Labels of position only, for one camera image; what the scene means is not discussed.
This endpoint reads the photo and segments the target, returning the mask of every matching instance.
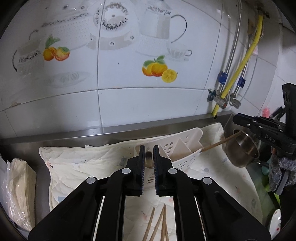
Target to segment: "kettle handle illustration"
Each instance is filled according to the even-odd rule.
[[[29,40],[30,40],[30,38],[31,38],[32,33],[38,33],[38,30],[34,30],[34,31],[32,31],[32,32],[30,33]],[[15,69],[15,71],[17,72],[17,68],[15,67],[15,64],[14,64],[14,59],[15,59],[15,54],[16,54],[16,53],[17,53],[17,50],[15,51],[15,53],[14,53],[13,56],[12,56],[12,66],[13,66],[13,68]]]
[[[185,20],[185,23],[186,23],[186,28],[185,28],[184,32],[181,34],[181,36],[178,37],[177,39],[175,39],[174,41],[172,41],[171,43],[174,43],[174,42],[176,42],[178,39],[180,39],[180,38],[185,34],[186,29],[187,29],[187,21],[186,21],[186,19],[185,19],[182,15],[180,15],[180,14],[176,14],[176,15],[172,16],[171,18],[174,18],[174,17],[181,17],[181,18],[183,18],[183,19]]]

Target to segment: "silver screw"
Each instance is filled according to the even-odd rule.
[[[96,181],[96,179],[95,179],[94,177],[89,177],[89,178],[86,180],[86,182],[87,182],[88,184],[93,184],[95,181]]]
[[[122,172],[123,174],[129,174],[129,173],[131,172],[131,170],[130,170],[129,168],[123,168],[123,169],[121,170],[121,172]]]
[[[204,180],[203,180],[203,182],[205,183],[205,184],[211,184],[212,183],[212,179],[210,179],[209,177],[206,177],[206,178],[204,178]]]
[[[175,168],[170,168],[170,169],[168,170],[168,172],[169,172],[169,174],[176,174],[176,173],[177,173],[177,169],[175,169]]]

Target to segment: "plastic bag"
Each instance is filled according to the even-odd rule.
[[[4,205],[8,215],[19,227],[31,231],[35,226],[36,173],[21,159],[7,162],[2,184]]]

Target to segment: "wooden chopstick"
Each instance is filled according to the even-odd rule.
[[[163,207],[162,210],[161,210],[161,213],[160,213],[160,215],[159,215],[159,218],[158,218],[158,220],[157,220],[157,223],[156,223],[156,225],[155,225],[155,228],[154,228],[154,230],[153,230],[153,233],[152,233],[151,238],[149,239],[149,241],[153,241],[153,239],[154,239],[154,237],[155,237],[155,235],[156,235],[156,232],[157,232],[157,229],[158,229],[158,227],[159,227],[159,224],[160,224],[161,218],[163,217],[164,208],[165,208],[165,207]]]
[[[152,209],[150,219],[149,219],[149,222],[148,222],[148,225],[147,225],[147,228],[146,228],[146,232],[145,232],[144,237],[143,237],[143,241],[146,241],[146,239],[148,237],[148,234],[149,234],[149,231],[150,231],[150,228],[151,228],[152,219],[153,219],[153,216],[154,216],[154,211],[155,211],[155,207],[153,207],[153,209]]]
[[[166,220],[166,205],[164,204],[164,211],[163,211],[163,224],[161,227],[161,236],[160,236],[160,241],[165,240],[165,220]]]
[[[207,151],[207,150],[209,150],[209,149],[212,149],[212,148],[214,148],[214,147],[216,147],[216,146],[219,146],[219,145],[221,145],[221,144],[223,144],[223,143],[229,141],[230,139],[239,136],[241,133],[242,133],[242,131],[239,131],[239,132],[237,132],[237,133],[235,133],[235,134],[233,134],[233,135],[231,135],[231,136],[225,138],[225,139],[222,140],[222,141],[219,141],[219,142],[217,142],[217,143],[215,143],[215,144],[213,144],[213,145],[210,145],[210,146],[207,146],[207,147],[203,148],[200,152],[204,152],[204,151]]]
[[[165,222],[165,240],[169,241],[169,239],[168,239],[168,227],[167,227],[166,222]]]

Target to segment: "white cloth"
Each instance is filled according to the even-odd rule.
[[[216,123],[202,128],[201,144],[205,147],[224,137],[223,128]],[[51,175],[49,206],[52,210],[63,197],[73,191],[88,176],[104,178],[122,168],[133,157],[133,148],[148,140],[121,142],[103,147],[86,148],[40,148],[39,153]],[[223,146],[201,153],[187,171],[188,176],[201,179],[211,177],[258,221],[262,222],[262,211],[255,186],[246,168],[238,168],[228,160]],[[155,189],[144,190],[141,197],[126,197],[123,240],[142,240],[152,208],[155,213],[148,239],[157,222],[163,204],[167,204],[167,226],[170,241],[176,240],[176,225],[171,197],[156,196]],[[160,239],[161,224],[154,240]]]

